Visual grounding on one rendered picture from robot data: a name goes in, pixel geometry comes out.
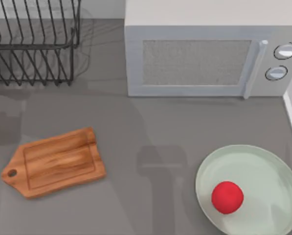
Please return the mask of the microwave oven door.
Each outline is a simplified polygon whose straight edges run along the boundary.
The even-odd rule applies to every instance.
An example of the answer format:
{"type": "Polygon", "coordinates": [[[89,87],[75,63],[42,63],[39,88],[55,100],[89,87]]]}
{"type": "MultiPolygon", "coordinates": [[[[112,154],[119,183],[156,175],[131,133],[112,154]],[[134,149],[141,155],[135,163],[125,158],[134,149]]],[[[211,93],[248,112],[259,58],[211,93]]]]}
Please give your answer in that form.
{"type": "Polygon", "coordinates": [[[235,26],[128,26],[128,94],[243,96],[256,41],[235,26]]]}

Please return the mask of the wooden cutting board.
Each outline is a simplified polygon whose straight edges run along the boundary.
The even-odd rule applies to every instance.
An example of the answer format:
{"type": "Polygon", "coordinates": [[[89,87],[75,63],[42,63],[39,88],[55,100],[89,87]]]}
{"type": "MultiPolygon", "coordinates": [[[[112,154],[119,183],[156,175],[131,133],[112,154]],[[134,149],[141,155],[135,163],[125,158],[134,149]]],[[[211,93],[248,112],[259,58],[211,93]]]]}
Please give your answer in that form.
{"type": "Polygon", "coordinates": [[[19,145],[1,179],[26,199],[106,176],[92,127],[19,145]]]}

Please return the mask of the pale green plate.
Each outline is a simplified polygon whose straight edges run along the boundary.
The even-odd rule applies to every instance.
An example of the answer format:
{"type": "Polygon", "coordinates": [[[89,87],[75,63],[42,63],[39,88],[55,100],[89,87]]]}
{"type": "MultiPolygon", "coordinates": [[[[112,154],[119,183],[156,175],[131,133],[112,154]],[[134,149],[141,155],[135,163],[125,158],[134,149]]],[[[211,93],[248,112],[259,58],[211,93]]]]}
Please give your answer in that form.
{"type": "Polygon", "coordinates": [[[288,235],[292,231],[292,170],[270,151],[228,145],[210,153],[195,179],[197,201],[209,221],[226,235],[288,235]],[[236,184],[244,195],[232,213],[211,202],[221,182],[236,184]]]}

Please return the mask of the red apple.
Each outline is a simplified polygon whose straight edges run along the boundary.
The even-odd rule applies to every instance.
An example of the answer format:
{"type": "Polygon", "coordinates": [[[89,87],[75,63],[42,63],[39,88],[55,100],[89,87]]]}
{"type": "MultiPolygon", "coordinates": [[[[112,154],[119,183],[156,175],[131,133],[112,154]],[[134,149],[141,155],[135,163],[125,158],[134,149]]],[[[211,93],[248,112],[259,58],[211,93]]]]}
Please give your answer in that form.
{"type": "Polygon", "coordinates": [[[217,184],[211,193],[213,207],[222,214],[231,214],[237,211],[244,201],[241,188],[231,181],[217,184]]]}

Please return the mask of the small microwave knob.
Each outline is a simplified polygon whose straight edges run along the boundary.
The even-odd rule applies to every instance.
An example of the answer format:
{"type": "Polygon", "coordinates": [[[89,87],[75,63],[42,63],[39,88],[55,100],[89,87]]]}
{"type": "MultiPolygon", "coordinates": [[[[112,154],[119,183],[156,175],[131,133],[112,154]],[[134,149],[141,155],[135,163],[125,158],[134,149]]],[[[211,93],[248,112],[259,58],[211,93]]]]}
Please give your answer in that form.
{"type": "Polygon", "coordinates": [[[269,81],[277,81],[283,79],[287,73],[288,69],[285,66],[278,66],[269,68],[265,73],[265,77],[269,81]]]}

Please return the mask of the pale microwave oven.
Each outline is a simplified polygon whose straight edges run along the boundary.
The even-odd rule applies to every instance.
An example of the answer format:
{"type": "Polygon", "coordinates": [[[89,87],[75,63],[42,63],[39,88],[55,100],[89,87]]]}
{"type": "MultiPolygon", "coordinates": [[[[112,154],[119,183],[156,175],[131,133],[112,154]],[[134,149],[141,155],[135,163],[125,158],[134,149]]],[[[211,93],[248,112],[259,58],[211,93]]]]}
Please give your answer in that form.
{"type": "Polygon", "coordinates": [[[124,30],[159,25],[235,26],[268,40],[251,96],[282,96],[292,80],[292,58],[273,55],[279,45],[292,43],[292,0],[126,0],[124,30]],[[285,66],[287,75],[267,80],[266,71],[278,66],[285,66]]]}

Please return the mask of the large microwave knob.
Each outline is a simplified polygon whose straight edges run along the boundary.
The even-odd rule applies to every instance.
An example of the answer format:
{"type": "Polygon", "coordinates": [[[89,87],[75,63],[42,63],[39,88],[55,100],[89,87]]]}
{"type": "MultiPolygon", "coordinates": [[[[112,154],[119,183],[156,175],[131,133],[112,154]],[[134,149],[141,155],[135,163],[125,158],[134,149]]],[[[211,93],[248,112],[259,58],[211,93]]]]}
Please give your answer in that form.
{"type": "Polygon", "coordinates": [[[273,53],[274,57],[278,60],[287,60],[292,58],[292,43],[279,45],[273,53]]]}

